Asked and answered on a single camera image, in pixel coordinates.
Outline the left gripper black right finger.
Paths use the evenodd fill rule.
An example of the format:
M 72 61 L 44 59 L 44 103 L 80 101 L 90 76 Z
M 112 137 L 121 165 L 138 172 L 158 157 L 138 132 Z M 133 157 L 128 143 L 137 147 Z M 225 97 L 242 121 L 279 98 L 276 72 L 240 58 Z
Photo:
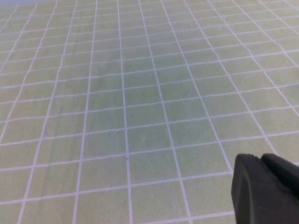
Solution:
M 263 154 L 261 160 L 280 182 L 298 198 L 299 167 L 275 154 Z

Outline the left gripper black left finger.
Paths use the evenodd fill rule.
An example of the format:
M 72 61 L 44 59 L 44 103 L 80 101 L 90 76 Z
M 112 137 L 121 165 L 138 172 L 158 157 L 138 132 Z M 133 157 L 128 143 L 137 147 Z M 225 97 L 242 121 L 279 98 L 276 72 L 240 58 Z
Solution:
M 252 154 L 236 156 L 231 196 L 238 224 L 299 222 L 299 198 Z

